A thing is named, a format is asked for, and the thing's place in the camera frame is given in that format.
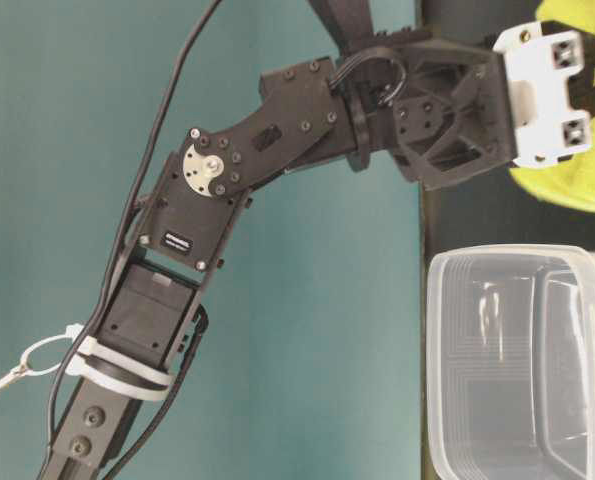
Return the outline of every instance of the yellow towel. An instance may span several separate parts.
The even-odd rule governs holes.
[[[557,20],[595,34],[595,0],[544,0],[541,21]],[[535,197],[569,208],[595,212],[595,118],[593,148],[544,170],[511,169],[515,181]]]

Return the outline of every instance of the wire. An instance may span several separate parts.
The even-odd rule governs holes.
[[[166,118],[166,114],[168,113],[168,108],[170,107],[170,102],[172,100],[173,93],[175,92],[175,88],[177,87],[177,83],[179,81],[179,77],[181,75],[181,70],[184,66],[186,61],[186,57],[190,52],[191,48],[197,41],[197,38],[204,30],[204,27],[212,17],[213,13],[219,6],[222,0],[212,0],[202,17],[197,22],[195,28],[193,28],[192,32],[186,38],[184,45],[182,46],[177,58],[175,60],[175,64],[173,67],[173,71],[170,77],[170,81],[166,90],[164,91],[164,95],[159,106],[159,110],[157,111],[157,115],[155,117],[155,121],[153,123],[153,127],[150,131],[150,135],[148,136],[148,143],[146,144],[146,149],[144,151],[143,157],[141,159],[141,163],[139,164],[139,168],[137,170],[137,174],[133,183],[131,185],[130,191],[128,193],[128,197],[126,199],[126,204],[124,205],[124,209],[122,211],[121,220],[119,221],[119,225],[117,227],[117,231],[115,233],[115,238],[113,240],[113,246],[110,252],[110,256],[108,258],[108,263],[106,265],[106,270],[104,272],[104,278],[101,285],[101,290],[99,292],[99,298],[97,300],[97,305],[93,310],[90,319],[84,326],[82,332],[79,336],[75,339],[71,347],[66,352],[64,359],[57,369],[57,373],[55,374],[55,378],[53,380],[53,384],[50,388],[50,393],[48,396],[47,401],[47,418],[46,418],[46,429],[48,434],[48,442],[46,445],[46,453],[44,456],[44,461],[41,466],[41,470],[37,476],[38,480],[41,480],[44,476],[46,469],[48,468],[48,463],[50,460],[51,454],[51,446],[54,441],[55,436],[55,405],[57,401],[57,394],[59,392],[59,387],[61,386],[61,382],[64,377],[64,373],[66,371],[66,367],[74,357],[77,349],[80,347],[84,339],[99,325],[102,319],[102,314],[106,309],[108,304],[108,296],[110,293],[110,285],[113,277],[113,273],[115,270],[115,266],[117,264],[117,260],[119,258],[119,254],[121,252],[121,247],[123,245],[123,240],[128,228],[130,227],[129,220],[131,218],[133,212],[133,206],[135,205],[135,200],[137,199],[137,195],[139,194],[139,189],[144,181],[144,177],[148,171],[148,167],[150,166],[150,162],[153,157],[153,153],[155,151],[155,146],[157,144],[157,139],[159,138],[159,133],[161,131],[161,127],[164,123],[164,119]]]
[[[397,86],[383,94],[378,101],[380,106],[388,105],[404,88],[407,79],[406,66],[402,62],[401,55],[397,51],[387,47],[372,47],[357,52],[356,54],[348,57],[341,66],[333,72],[328,80],[328,84],[331,90],[339,88],[342,82],[350,75],[359,65],[368,62],[370,60],[388,60],[391,64],[395,65],[401,72],[401,77]]]
[[[179,393],[179,389],[181,388],[181,384],[184,383],[186,375],[190,370],[190,367],[193,363],[195,355],[197,353],[197,348],[199,347],[199,343],[208,328],[208,314],[204,309],[203,305],[200,305],[197,309],[197,324],[195,326],[195,332],[193,333],[193,337],[190,340],[190,344],[188,345],[188,349],[184,354],[184,359],[181,362],[181,366],[179,367],[179,373],[175,378],[175,382],[173,383],[172,387],[170,387],[170,392],[166,396],[166,400],[159,408],[153,419],[148,424],[148,427],[144,430],[144,432],[139,436],[135,443],[126,451],[126,453],[117,460],[117,463],[113,465],[113,467],[108,471],[108,473],[104,476],[103,480],[112,480],[115,478],[120,470],[126,466],[126,464],[139,452],[139,450],[144,446],[144,444],[148,441],[150,436],[157,430],[159,424],[162,422],[168,410],[173,405],[177,394]]]

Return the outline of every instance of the label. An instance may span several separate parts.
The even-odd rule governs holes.
[[[193,248],[192,240],[182,237],[174,232],[168,230],[166,234],[161,239],[162,245],[170,248],[171,250],[175,250],[177,253],[181,253],[182,255],[188,255],[188,253]]]

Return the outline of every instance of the teal background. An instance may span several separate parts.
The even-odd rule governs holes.
[[[206,3],[0,0],[0,375],[90,314],[172,62]],[[378,29],[414,23],[412,0],[372,3]],[[305,1],[225,1],[153,172],[189,126],[255,109],[261,71],[326,54]],[[254,197],[205,302],[194,370],[122,478],[419,478],[417,187],[375,155],[364,173],[337,162]],[[0,394],[1,479],[34,478],[49,382]]]

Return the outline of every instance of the transparent plastic box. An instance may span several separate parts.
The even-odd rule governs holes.
[[[443,480],[595,480],[595,254],[497,245],[438,255],[426,348]]]

